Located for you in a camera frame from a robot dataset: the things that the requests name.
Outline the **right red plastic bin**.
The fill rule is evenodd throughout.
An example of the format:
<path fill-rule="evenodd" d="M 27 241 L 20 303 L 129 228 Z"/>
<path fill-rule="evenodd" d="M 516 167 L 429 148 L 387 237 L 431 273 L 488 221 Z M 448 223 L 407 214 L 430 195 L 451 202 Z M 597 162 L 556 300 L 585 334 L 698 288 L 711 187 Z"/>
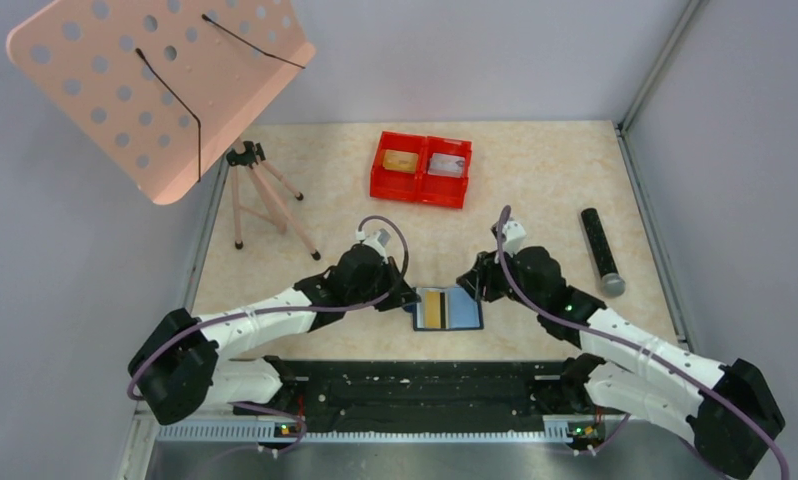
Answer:
<path fill-rule="evenodd" d="M 467 140 L 427 136 L 425 148 L 418 201 L 438 207 L 462 209 L 469 184 L 472 143 Z"/>

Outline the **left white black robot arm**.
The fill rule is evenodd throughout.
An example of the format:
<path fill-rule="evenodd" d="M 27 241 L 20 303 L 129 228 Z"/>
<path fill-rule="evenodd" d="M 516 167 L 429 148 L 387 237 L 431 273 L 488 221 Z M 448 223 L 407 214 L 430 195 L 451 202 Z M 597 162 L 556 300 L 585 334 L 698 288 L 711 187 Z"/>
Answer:
<path fill-rule="evenodd" d="M 294 404 L 293 383 L 265 361 L 254 369 L 255 380 L 245 381 L 231 364 L 234 357 L 314 332 L 352 311 L 385 312 L 418 299 L 394 258 L 358 243 L 324 272 L 265 300 L 204 316 L 184 307 L 170 311 L 129 361 L 127 394 L 145 402 L 161 425 L 215 404 L 251 402 L 283 413 Z"/>

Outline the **left red plastic bin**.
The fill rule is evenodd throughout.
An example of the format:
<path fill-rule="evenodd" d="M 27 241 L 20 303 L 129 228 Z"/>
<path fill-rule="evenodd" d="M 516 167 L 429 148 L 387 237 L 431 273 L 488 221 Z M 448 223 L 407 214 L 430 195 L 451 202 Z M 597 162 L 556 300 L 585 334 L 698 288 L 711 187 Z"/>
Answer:
<path fill-rule="evenodd" d="M 370 196 L 415 202 L 417 173 L 425 146 L 424 136 L 383 131 L 371 167 Z"/>

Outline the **silver card in bin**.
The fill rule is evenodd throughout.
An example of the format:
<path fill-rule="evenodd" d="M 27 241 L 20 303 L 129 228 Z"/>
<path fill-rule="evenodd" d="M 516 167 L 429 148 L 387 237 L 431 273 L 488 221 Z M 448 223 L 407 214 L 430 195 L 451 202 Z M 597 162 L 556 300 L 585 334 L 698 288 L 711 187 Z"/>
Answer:
<path fill-rule="evenodd" d="M 461 178 L 466 158 L 461 155 L 434 153 L 428 163 L 427 173 L 434 176 Z"/>

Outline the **black microphone with grey head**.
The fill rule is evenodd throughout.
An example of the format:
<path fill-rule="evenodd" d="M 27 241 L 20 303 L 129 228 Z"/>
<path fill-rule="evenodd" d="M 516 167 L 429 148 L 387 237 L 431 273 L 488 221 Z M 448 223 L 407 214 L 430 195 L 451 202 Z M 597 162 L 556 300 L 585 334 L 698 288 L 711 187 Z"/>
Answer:
<path fill-rule="evenodd" d="M 581 211 L 580 219 L 596 267 L 600 290 L 612 298 L 623 295 L 626 282 L 617 268 L 598 210 L 586 208 Z"/>

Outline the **gold VIP card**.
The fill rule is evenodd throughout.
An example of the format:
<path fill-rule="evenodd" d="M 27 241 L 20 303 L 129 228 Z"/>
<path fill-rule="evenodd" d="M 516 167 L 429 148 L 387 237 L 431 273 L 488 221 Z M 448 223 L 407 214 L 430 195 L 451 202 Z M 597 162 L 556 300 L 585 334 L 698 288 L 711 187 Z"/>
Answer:
<path fill-rule="evenodd" d="M 423 327 L 428 330 L 448 328 L 448 292 L 426 290 L 423 295 Z"/>
<path fill-rule="evenodd" d="M 414 174 L 418 161 L 418 153 L 387 149 L 384 151 L 382 167 L 387 171 Z"/>

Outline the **pink perforated music stand desk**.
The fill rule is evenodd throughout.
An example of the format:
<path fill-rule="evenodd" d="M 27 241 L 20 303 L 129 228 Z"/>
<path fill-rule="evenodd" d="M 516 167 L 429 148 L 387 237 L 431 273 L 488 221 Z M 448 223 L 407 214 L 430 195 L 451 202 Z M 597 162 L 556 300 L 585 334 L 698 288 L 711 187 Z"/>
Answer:
<path fill-rule="evenodd" d="M 10 61 L 152 202 L 180 200 L 315 55 L 288 1 L 54 1 Z"/>

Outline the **navy blue card holder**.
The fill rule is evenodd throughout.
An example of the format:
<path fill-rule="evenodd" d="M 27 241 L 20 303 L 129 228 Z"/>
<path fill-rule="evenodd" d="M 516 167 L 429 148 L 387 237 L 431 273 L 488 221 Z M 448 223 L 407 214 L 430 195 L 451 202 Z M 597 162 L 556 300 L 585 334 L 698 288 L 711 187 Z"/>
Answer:
<path fill-rule="evenodd" d="M 423 295 L 426 290 L 446 290 L 448 292 L 448 328 L 445 330 L 428 330 L 423 327 Z M 417 290 L 420 302 L 415 313 L 409 313 L 412 318 L 412 328 L 415 331 L 446 332 L 446 331 L 473 331 L 484 328 L 483 311 L 480 302 L 474 301 L 461 287 L 420 287 Z"/>

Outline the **red plastic bin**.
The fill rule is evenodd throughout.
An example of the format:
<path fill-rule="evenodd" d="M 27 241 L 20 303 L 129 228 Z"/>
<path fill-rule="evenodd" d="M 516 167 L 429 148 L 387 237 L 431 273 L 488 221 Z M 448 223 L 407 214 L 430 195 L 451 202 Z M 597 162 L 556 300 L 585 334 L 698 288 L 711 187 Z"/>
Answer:
<path fill-rule="evenodd" d="M 469 184 L 472 143 L 467 140 L 427 136 L 425 148 L 418 201 L 438 207 L 462 209 Z"/>
<path fill-rule="evenodd" d="M 425 146 L 424 136 L 383 131 L 371 167 L 370 196 L 415 202 L 417 173 Z"/>

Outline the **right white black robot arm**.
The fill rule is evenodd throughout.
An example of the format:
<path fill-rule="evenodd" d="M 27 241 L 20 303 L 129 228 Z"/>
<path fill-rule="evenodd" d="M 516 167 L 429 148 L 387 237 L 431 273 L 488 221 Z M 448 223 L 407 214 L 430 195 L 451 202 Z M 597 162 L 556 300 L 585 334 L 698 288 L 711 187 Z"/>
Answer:
<path fill-rule="evenodd" d="M 481 252 L 457 284 L 476 300 L 526 306 L 548 334 L 581 350 L 561 385 L 575 412 L 595 405 L 632 414 L 675 434 L 733 479 L 750 478 L 785 427 L 758 367 L 704 358 L 637 327 L 568 284 L 543 247 Z"/>

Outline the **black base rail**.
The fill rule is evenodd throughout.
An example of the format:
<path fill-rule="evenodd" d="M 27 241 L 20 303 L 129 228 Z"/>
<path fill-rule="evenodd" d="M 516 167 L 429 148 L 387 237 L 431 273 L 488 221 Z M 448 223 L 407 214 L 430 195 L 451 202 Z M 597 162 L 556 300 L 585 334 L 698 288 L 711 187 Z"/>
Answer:
<path fill-rule="evenodd" d="M 159 360 L 136 389 L 165 438 L 308 443 L 602 443 L 622 411 L 580 391 L 586 363 Z"/>

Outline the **pink tripod stand legs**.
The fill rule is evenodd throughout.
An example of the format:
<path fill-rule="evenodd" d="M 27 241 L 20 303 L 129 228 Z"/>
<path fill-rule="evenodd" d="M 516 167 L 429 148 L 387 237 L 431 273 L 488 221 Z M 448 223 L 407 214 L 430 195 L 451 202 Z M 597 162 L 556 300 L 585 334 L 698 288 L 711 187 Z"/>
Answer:
<path fill-rule="evenodd" d="M 277 168 L 267 159 L 266 153 L 259 142 L 244 140 L 238 137 L 225 155 L 229 166 L 232 209 L 234 221 L 234 248 L 242 250 L 244 241 L 242 236 L 241 214 L 248 213 L 273 225 L 280 234 L 284 234 L 292 227 L 300 241 L 307 248 L 309 255 L 319 261 L 322 255 L 313 242 L 308 230 L 289 209 L 281 194 L 274 187 L 268 176 L 276 179 L 297 201 L 304 199 L 303 192 L 296 188 Z M 243 172 L 251 181 L 259 199 L 263 202 L 266 212 L 259 212 L 240 201 L 240 173 Z"/>

